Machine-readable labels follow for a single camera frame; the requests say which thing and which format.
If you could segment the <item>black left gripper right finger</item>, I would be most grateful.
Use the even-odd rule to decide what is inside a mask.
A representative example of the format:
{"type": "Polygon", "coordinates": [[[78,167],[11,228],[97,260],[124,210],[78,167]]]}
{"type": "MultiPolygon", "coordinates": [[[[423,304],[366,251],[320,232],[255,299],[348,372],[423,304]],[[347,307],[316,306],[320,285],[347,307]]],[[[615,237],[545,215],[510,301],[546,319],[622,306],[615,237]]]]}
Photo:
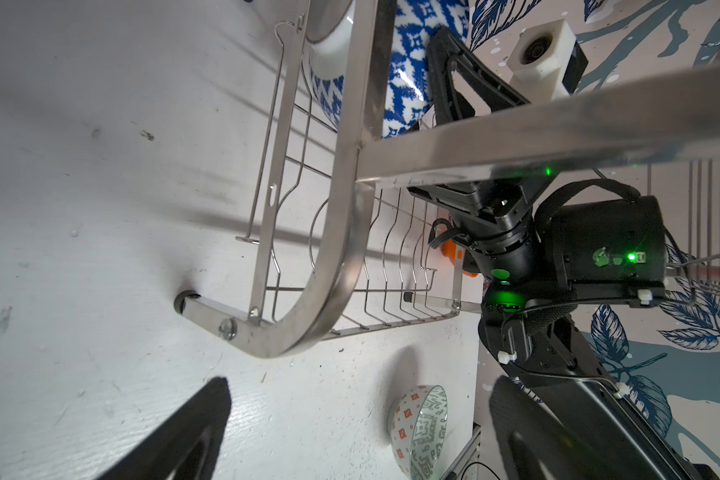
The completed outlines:
{"type": "Polygon", "coordinates": [[[510,479],[626,479],[625,465],[602,446],[594,424],[614,401],[596,382],[562,380],[537,388],[536,403],[508,377],[489,400],[496,440],[510,479]]]}

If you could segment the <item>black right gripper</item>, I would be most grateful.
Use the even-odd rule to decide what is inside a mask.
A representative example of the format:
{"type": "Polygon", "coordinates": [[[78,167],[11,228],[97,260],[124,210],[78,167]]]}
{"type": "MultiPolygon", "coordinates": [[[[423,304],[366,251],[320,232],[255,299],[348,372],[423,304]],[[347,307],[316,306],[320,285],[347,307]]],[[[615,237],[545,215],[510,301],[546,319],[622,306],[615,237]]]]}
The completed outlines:
{"type": "MultiPolygon", "coordinates": [[[[529,100],[486,67],[449,27],[440,28],[426,47],[428,85],[435,122],[444,125],[476,116],[475,107],[457,88],[461,78],[490,113],[529,104],[529,100]]],[[[487,239],[526,228],[534,203],[557,174],[409,187],[409,193],[444,209],[452,225],[474,239],[487,239]]]]}

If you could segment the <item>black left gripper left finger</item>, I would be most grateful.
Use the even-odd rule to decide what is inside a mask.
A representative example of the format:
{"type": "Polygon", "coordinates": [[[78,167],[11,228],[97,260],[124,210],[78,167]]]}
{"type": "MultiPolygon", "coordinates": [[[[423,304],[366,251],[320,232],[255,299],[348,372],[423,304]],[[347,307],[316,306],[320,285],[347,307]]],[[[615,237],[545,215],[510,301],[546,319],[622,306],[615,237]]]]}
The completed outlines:
{"type": "Polygon", "coordinates": [[[210,479],[219,458],[232,399],[228,381],[214,377],[103,479],[210,479]]]}

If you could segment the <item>steel two-tier dish rack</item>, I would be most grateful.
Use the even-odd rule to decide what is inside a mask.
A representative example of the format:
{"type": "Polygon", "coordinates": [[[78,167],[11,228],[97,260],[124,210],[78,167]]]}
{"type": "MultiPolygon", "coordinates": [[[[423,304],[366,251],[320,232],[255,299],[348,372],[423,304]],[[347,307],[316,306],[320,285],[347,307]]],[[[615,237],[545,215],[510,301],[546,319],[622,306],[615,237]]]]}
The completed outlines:
{"type": "Polygon", "coordinates": [[[179,315],[252,356],[296,353],[335,332],[364,264],[379,187],[547,177],[647,164],[660,155],[673,161],[720,157],[720,60],[384,139],[395,13],[392,1],[362,1],[356,7],[325,229],[315,268],[293,307],[278,322],[263,318],[305,21],[286,50],[288,74],[269,177],[256,191],[264,211],[250,303],[239,310],[191,290],[175,299],[179,315]]]}

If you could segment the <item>green pattern bowl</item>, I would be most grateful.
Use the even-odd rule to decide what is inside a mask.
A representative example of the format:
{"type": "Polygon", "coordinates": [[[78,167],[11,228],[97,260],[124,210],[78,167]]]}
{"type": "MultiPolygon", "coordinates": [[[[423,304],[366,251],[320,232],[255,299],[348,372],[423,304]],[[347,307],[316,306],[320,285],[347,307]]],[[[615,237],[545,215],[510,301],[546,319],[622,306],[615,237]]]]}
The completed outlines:
{"type": "Polygon", "coordinates": [[[430,479],[445,443],[448,397],[441,385],[418,385],[390,408],[387,432],[407,479],[430,479]]]}

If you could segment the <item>plain orange bowl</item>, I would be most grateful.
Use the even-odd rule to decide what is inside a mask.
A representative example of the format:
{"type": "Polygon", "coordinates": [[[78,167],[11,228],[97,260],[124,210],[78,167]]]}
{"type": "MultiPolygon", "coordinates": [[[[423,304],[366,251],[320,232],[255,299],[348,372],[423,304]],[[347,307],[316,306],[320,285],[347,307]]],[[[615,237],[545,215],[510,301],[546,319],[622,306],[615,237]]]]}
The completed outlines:
{"type": "Polygon", "coordinates": [[[459,250],[459,247],[457,244],[455,244],[452,240],[448,240],[445,243],[443,243],[440,247],[441,254],[448,258],[452,265],[456,263],[457,260],[461,259],[463,261],[462,265],[462,273],[465,276],[476,278],[480,276],[480,272],[476,270],[476,266],[474,265],[472,260],[465,260],[464,259],[464,253],[459,250]]]}

